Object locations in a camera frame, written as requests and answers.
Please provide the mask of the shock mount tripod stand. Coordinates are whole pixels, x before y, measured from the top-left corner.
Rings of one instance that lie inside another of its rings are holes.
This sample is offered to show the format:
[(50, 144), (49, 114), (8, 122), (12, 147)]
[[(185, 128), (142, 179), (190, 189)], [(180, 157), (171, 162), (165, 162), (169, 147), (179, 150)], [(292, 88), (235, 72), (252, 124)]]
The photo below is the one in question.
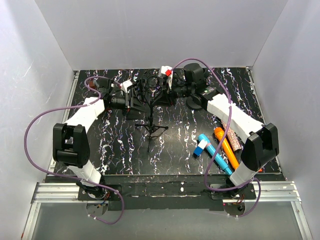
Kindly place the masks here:
[(146, 71), (139, 80), (138, 96), (141, 97), (144, 103), (149, 107), (149, 116), (147, 117), (148, 123), (135, 124), (135, 127), (144, 127), (148, 132), (148, 147), (147, 152), (150, 152), (151, 139), (153, 134), (159, 130), (168, 130), (168, 126), (154, 124), (154, 107), (160, 103), (161, 98), (166, 90), (163, 89), (164, 80), (158, 75)]

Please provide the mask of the round base stand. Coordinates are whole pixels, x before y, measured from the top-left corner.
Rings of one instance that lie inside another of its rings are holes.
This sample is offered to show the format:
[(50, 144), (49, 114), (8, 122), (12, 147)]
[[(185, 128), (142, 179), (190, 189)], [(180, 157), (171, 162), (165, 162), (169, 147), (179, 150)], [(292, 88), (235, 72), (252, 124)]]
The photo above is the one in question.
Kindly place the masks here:
[(186, 105), (189, 109), (199, 111), (199, 110), (207, 110), (208, 101), (203, 97), (192, 97), (189, 96), (186, 99)]

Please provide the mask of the glitter silver microphone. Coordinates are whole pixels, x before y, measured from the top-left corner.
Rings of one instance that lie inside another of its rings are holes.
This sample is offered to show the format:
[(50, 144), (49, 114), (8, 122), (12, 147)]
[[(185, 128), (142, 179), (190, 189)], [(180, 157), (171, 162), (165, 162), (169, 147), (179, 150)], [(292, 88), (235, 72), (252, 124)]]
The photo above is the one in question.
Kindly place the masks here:
[(229, 128), (226, 134), (228, 143), (230, 144), (234, 152), (238, 152), (243, 149), (242, 144), (240, 143), (238, 136), (232, 128)]

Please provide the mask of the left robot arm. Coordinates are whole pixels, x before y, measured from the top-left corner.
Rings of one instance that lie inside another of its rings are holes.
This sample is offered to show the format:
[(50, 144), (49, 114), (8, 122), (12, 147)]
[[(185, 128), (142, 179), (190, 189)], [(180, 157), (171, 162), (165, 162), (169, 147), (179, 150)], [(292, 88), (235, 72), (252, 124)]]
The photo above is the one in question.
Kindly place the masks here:
[(90, 187), (89, 194), (95, 200), (101, 200), (107, 191), (101, 184), (101, 173), (90, 161), (87, 133), (107, 108), (132, 113), (143, 112), (145, 107), (134, 94), (137, 86), (134, 80), (119, 83), (104, 76), (88, 77), (84, 85), (91, 94), (83, 106), (64, 123), (53, 127), (53, 159), (67, 166), (83, 185)]

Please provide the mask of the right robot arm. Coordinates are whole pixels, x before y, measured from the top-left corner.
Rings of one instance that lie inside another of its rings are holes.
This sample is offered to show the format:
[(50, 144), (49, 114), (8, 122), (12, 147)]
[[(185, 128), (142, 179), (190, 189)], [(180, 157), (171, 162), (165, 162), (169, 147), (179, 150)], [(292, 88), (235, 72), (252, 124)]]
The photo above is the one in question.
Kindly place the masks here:
[(192, 61), (183, 68), (186, 84), (172, 91), (177, 98), (186, 96), (193, 105), (226, 122), (227, 129), (234, 130), (241, 138), (244, 143), (241, 163), (229, 176), (231, 183), (226, 186), (227, 195), (237, 199), (245, 192), (244, 186), (279, 154), (278, 129), (272, 123), (264, 124), (243, 112), (232, 102), (226, 88), (219, 91), (207, 85), (205, 74), (212, 73), (213, 69), (204, 70), (200, 66), (203, 61), (197, 58)]

